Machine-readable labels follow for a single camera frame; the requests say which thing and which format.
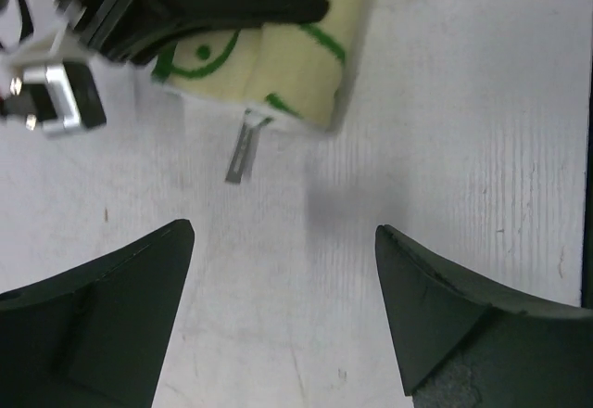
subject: table surface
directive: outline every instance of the table surface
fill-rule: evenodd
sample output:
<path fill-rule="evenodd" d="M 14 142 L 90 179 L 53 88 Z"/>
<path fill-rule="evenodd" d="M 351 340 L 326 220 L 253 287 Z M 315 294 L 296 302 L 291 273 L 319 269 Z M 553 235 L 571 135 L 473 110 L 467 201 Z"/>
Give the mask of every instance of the table surface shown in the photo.
<path fill-rule="evenodd" d="M 44 1 L 38 29 L 56 20 Z M 223 183 L 238 117 L 97 61 L 106 129 L 0 129 L 0 291 L 188 218 L 196 247 L 155 407 L 409 407 L 378 224 L 579 301 L 592 5 L 372 0 L 340 131 L 263 133 L 240 187 Z"/>

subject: black cable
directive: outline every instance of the black cable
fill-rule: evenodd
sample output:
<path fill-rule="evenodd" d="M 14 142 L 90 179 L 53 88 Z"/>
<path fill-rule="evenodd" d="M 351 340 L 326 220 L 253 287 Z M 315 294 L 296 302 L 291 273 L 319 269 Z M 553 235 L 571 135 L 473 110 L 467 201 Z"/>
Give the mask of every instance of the black cable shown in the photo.
<path fill-rule="evenodd" d="M 33 27 L 33 20 L 31 17 L 31 11 L 29 10 L 29 6 L 27 5 L 27 0 L 17 0 L 19 2 L 19 9 L 20 9 L 20 38 L 19 43 L 22 43 L 25 39 L 33 34 L 34 27 Z M 0 42 L 0 51 L 6 51 L 6 48 Z"/>

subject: yellow towel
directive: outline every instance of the yellow towel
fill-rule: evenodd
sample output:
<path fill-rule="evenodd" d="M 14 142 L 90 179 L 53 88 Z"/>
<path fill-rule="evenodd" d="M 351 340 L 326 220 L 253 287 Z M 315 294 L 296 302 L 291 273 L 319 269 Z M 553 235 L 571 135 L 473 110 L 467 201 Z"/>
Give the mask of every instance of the yellow towel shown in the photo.
<path fill-rule="evenodd" d="M 206 32 L 158 58 L 153 78 L 190 96 L 242 103 L 283 130 L 332 122 L 363 0 L 330 0 L 320 23 Z"/>

